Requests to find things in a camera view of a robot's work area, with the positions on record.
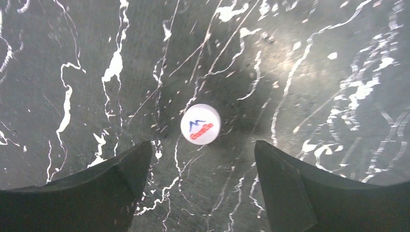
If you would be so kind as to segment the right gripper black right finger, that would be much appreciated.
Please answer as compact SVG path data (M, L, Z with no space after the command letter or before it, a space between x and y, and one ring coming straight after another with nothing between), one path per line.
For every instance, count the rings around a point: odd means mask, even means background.
M273 232L407 232L410 184L344 178L258 140L254 156Z

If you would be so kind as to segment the white bottle cap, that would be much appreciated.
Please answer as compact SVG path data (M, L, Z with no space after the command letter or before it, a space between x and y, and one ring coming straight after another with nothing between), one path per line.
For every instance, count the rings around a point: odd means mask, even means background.
M180 130L190 143L207 145L219 136L221 117L214 107L208 104L196 104L183 115Z

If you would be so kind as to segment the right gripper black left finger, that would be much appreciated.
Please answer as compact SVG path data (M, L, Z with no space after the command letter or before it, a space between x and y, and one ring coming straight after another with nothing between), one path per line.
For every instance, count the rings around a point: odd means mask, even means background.
M143 196L152 145L38 187L0 192L3 232L126 232Z

